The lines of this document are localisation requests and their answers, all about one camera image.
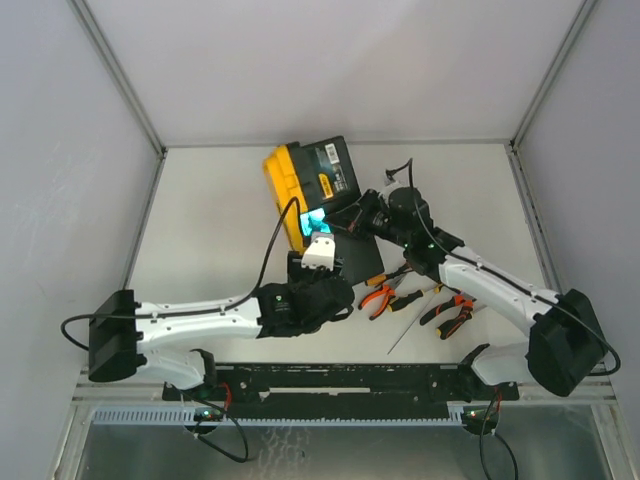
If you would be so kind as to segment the yellow black plastic toolbox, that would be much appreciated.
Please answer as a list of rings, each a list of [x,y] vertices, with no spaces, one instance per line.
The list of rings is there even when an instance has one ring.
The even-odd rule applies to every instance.
[[[296,198],[283,227],[292,250],[302,254],[314,233],[331,233],[335,256],[344,261],[343,274],[353,285],[384,271],[374,239],[350,238],[325,223],[325,217],[361,197],[345,139],[329,139],[303,145],[292,142],[276,147],[262,164],[267,184],[279,210]]]

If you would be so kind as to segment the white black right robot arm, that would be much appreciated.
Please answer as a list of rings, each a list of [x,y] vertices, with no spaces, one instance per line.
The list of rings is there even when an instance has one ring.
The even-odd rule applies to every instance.
[[[472,354],[470,369],[487,386],[533,380],[567,397],[613,351],[585,294],[538,288],[485,262],[434,225],[416,188],[399,187],[388,195],[368,190],[325,221],[335,232],[402,247],[416,273],[469,295],[523,334],[519,343],[485,344]]]

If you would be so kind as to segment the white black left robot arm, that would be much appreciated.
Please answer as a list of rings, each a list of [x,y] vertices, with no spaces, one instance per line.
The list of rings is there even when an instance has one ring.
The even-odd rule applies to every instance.
[[[204,339],[293,338],[312,334],[353,311],[354,291],[332,267],[306,266],[290,253],[294,275],[248,298],[182,304],[138,302],[131,289],[113,293],[89,322],[89,379],[110,383],[137,374],[180,390],[215,385],[215,359]]]

